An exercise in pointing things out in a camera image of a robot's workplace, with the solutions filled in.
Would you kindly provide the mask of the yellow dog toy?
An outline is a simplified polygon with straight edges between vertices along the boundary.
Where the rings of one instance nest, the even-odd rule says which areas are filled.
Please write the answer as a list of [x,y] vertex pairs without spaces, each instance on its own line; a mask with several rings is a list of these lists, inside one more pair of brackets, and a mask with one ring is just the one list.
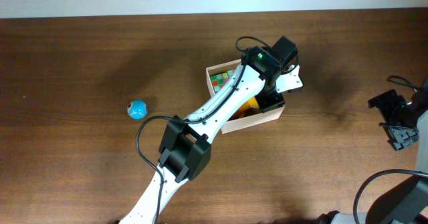
[[246,116],[258,113],[260,113],[259,104],[255,97],[252,97],[238,108],[238,110],[232,115],[231,120],[245,118]]

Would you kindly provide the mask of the Rubik's cube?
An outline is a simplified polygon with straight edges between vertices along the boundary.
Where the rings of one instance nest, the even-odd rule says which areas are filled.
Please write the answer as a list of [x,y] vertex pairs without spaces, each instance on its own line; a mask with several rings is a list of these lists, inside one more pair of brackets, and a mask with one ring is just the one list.
[[235,73],[235,70],[228,70],[228,71],[227,71],[228,78],[229,78],[229,79],[230,79],[230,78],[232,78],[232,77],[233,77],[233,75],[234,75],[234,73]]
[[213,87],[213,91],[217,93],[229,81],[229,74],[227,72],[223,72],[220,74],[212,75],[210,76],[210,81]]

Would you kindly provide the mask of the blue ball toy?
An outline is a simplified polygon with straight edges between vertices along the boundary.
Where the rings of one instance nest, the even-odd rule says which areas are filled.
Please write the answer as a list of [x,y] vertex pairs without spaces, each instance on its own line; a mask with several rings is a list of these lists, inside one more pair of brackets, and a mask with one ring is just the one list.
[[143,100],[133,100],[129,103],[127,112],[132,119],[143,119],[148,112],[147,105]]

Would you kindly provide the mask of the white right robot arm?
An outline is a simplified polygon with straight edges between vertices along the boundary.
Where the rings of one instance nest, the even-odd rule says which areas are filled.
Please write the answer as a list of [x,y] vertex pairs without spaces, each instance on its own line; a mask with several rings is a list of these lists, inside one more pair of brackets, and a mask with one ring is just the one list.
[[[416,86],[400,76],[390,76],[389,82],[413,89],[410,102],[395,90],[384,92],[368,101],[369,108],[377,108],[384,122],[389,143],[395,150],[403,150],[416,142],[419,143],[415,170],[389,169],[371,175],[357,191],[352,213],[331,211],[322,214],[314,222],[320,224],[335,223],[426,223],[427,217],[421,212],[427,208],[427,81]],[[358,212],[358,203],[362,192],[375,179],[391,174],[409,177],[370,206],[366,213]]]

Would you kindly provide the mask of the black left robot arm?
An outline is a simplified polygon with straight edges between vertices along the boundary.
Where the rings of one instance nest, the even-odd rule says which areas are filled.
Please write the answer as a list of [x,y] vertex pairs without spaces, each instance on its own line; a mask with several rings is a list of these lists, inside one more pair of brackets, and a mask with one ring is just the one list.
[[248,100],[255,98],[262,113],[284,106],[284,86],[298,73],[298,48],[282,36],[273,46],[262,41],[242,51],[234,75],[202,107],[181,119],[169,117],[161,144],[158,164],[143,161],[154,176],[133,209],[121,223],[158,221],[161,211],[186,182],[194,180],[211,159],[211,145],[221,127]]

